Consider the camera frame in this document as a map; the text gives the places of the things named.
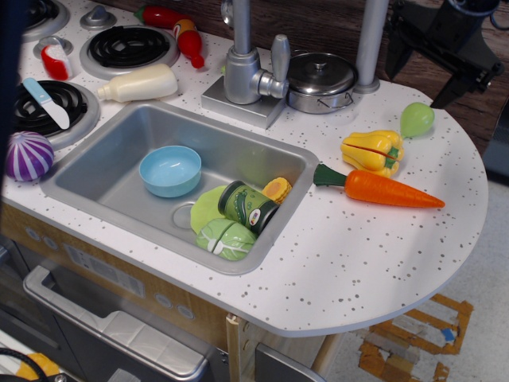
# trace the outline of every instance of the pot lid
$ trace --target pot lid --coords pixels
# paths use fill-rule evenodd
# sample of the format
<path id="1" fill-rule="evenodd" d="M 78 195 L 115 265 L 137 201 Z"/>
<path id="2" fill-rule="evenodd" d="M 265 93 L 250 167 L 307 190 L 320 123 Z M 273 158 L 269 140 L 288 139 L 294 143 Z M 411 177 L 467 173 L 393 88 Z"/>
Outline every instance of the pot lid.
<path id="1" fill-rule="evenodd" d="M 330 96 L 345 92 L 357 81 L 355 67 L 330 53 L 305 53 L 289 61 L 290 89 L 311 96 Z"/>

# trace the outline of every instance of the toy can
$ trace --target toy can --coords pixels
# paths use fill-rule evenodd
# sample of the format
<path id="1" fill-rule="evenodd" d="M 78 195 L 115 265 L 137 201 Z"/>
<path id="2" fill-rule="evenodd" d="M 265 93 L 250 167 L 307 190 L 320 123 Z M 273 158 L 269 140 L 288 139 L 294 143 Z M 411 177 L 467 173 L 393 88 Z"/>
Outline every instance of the toy can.
<path id="1" fill-rule="evenodd" d="M 221 215 L 238 221 L 257 235 L 262 233 L 278 208 L 276 202 L 243 181 L 232 182 L 223 191 L 218 204 Z"/>

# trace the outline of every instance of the faucet handle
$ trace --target faucet handle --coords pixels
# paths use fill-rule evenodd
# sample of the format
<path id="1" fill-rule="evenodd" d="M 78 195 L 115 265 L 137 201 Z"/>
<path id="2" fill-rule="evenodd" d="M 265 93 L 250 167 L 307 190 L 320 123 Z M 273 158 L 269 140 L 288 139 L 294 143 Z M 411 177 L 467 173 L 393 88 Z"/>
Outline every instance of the faucet handle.
<path id="1" fill-rule="evenodd" d="M 284 34 L 277 35 L 271 49 L 273 75 L 277 82 L 286 80 L 290 54 L 288 37 Z"/>

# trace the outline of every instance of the white countertop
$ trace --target white countertop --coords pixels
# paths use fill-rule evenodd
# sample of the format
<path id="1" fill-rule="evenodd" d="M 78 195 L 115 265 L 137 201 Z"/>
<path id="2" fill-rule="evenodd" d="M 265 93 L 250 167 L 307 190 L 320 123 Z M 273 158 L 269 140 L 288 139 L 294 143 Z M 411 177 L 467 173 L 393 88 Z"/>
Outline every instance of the white countertop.
<path id="1" fill-rule="evenodd" d="M 69 58 L 75 76 L 69 82 L 95 93 L 107 81 L 88 75 L 80 67 L 79 53 L 96 34 L 81 29 L 80 18 L 96 4 L 60 2 L 71 11 L 70 22 L 57 33 L 74 44 Z M 131 13 L 107 10 L 117 16 L 117 25 L 139 24 Z M 179 90 L 164 102 L 303 147 L 343 173 L 352 170 L 341 161 L 344 137 L 353 131 L 398 131 L 399 117 L 409 103 L 431 104 L 417 90 L 382 82 L 376 93 L 356 95 L 355 107 L 344 111 L 307 115 L 286 107 L 265 131 L 201 108 L 200 96 L 219 78 L 232 44 L 203 33 L 202 38 L 206 68 L 195 70 L 181 56 L 172 67 Z M 35 44 L 22 46 L 21 77 L 48 80 L 32 53 Z M 270 70 L 269 54 L 260 53 L 262 66 Z M 95 129 L 125 106 L 99 104 Z M 341 188 L 313 185 L 265 260 L 246 275 L 222 275 L 46 197 L 37 181 L 6 177 L 2 195 L 7 204 L 271 332 L 286 337 L 339 333 L 393 318 L 431 297 L 456 274 L 480 236 L 488 207 L 484 165 L 461 126 L 445 111 L 435 114 L 428 134 L 405 140 L 405 158 L 394 179 L 441 198 L 445 208 L 369 205 L 348 199 Z M 75 146 L 58 151 L 56 161 Z"/>

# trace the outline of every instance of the carrot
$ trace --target carrot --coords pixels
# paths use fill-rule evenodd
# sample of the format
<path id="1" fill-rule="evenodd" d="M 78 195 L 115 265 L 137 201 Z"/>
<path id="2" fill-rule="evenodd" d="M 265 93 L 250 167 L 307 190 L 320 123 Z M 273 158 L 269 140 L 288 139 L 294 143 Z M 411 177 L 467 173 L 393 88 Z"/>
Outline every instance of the carrot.
<path id="1" fill-rule="evenodd" d="M 344 192 L 350 198 L 359 201 L 400 207 L 445 207 L 443 201 L 428 193 L 399 181 L 362 170 L 353 170 L 348 176 L 345 176 L 320 164 L 315 170 L 313 182 L 315 185 L 343 186 Z"/>

